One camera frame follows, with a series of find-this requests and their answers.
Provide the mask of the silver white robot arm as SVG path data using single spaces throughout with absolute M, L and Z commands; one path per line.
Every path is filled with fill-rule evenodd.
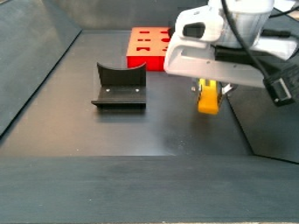
M 299 94 L 296 43 L 263 33 L 273 0 L 209 0 L 183 11 L 171 29 L 168 74 L 265 88 L 285 101 Z

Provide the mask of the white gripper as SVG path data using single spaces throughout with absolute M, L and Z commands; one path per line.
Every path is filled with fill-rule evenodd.
M 223 95 L 236 89 L 231 83 L 261 88 L 269 70 L 292 63 L 299 44 L 261 35 L 272 9 L 271 4 L 207 4 L 179 14 L 163 68 L 192 77 L 192 92 L 199 79 L 228 82 Z

